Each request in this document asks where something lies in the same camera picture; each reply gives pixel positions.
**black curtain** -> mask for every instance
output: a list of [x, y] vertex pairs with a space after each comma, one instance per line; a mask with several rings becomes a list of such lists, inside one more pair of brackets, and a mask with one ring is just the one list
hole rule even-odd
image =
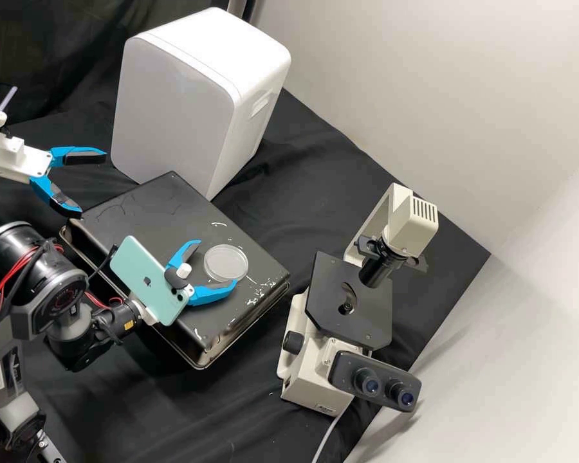
[[[1, 0], [0, 82], [17, 85], [9, 123], [115, 105], [124, 42], [228, 0]], [[4, 95], [8, 87], [0, 88]]]

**petri dish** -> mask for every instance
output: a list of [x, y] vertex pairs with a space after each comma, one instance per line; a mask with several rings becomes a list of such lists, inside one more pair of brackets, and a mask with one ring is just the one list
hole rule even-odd
[[204, 254], [204, 270], [218, 282], [242, 280], [249, 271], [249, 260], [231, 244], [218, 244]]

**white plastic container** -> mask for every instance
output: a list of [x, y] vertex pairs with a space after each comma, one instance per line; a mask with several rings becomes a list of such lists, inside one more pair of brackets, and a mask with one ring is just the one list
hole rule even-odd
[[175, 170], [213, 198], [255, 154], [290, 62], [283, 45], [218, 8], [130, 38], [113, 163], [139, 183]]

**white wall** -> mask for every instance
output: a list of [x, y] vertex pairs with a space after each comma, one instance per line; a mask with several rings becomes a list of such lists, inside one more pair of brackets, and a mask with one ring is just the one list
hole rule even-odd
[[579, 171], [489, 258], [346, 463], [579, 462]]
[[488, 249], [579, 165], [579, 0], [258, 0], [286, 87]]

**black tablecloth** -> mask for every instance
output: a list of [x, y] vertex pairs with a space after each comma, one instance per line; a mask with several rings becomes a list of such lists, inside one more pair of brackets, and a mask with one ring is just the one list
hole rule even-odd
[[[39, 148], [109, 150], [112, 119], [110, 105], [94, 104], [10, 129]], [[51, 176], [84, 208], [134, 185], [110, 164]], [[341, 257], [393, 180], [283, 92], [257, 154], [213, 202], [290, 271], [295, 294], [308, 284], [315, 251]], [[14, 220], [45, 236], [64, 223], [30, 187], [0, 179], [0, 225]], [[394, 340], [375, 356], [401, 368], [411, 366], [488, 257], [446, 217], [439, 220], [426, 250], [429, 273], [403, 268], [395, 274]], [[331, 419], [279, 398], [275, 372], [289, 302], [275, 306], [204, 371], [169, 353], [160, 358], [134, 335], [72, 374], [39, 338], [24, 346], [27, 385], [48, 414], [47, 432], [71, 463], [307, 462]], [[321, 461], [342, 461], [377, 410], [354, 400]]]

